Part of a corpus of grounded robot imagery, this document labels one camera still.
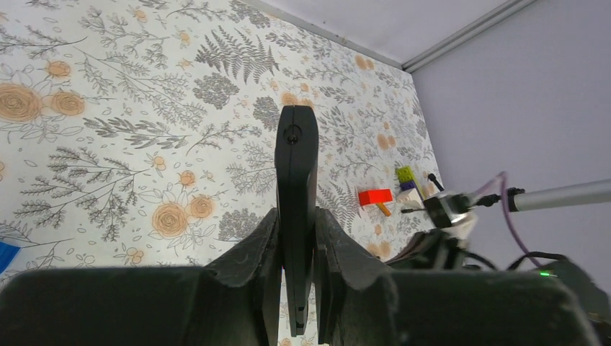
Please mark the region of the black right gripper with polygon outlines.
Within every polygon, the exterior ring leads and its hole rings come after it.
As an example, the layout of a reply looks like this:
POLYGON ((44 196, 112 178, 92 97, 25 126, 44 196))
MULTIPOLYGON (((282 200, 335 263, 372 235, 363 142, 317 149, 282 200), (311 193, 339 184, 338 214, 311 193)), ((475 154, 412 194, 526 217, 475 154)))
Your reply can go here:
POLYGON ((488 259, 468 250, 467 241, 440 229, 416 232, 408 244, 386 264, 400 270, 496 270, 488 259))

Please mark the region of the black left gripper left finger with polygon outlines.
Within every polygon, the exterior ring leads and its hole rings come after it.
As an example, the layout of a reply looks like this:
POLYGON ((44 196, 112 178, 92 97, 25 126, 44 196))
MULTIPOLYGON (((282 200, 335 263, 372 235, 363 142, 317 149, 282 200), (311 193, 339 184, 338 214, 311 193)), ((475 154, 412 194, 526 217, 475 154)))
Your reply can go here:
POLYGON ((3 345, 275 345, 277 211, 206 266, 26 272, 1 292, 3 345))

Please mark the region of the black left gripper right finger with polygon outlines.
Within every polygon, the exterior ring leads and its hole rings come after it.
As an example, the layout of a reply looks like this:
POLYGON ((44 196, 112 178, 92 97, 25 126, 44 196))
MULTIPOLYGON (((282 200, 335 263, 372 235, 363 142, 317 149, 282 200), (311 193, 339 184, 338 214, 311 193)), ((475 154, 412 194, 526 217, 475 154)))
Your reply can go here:
POLYGON ((318 341, 328 345, 608 345, 610 319, 559 274, 394 269, 316 211, 318 341))

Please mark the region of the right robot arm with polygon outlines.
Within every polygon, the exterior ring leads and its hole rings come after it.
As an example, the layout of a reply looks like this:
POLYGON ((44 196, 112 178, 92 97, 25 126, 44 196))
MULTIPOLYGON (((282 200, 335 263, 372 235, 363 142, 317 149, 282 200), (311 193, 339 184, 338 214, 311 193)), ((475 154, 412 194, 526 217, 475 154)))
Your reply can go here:
MULTIPOLYGON (((543 277, 559 279, 578 298, 590 320, 598 325, 610 325, 610 299, 578 265, 567 256, 548 252, 528 252, 518 257, 506 270, 516 271, 525 260, 548 260, 532 271, 543 277)), ((411 270, 482 270, 499 268, 481 255, 470 252, 460 241, 440 229, 417 232, 399 254, 385 261, 398 269, 411 270)))

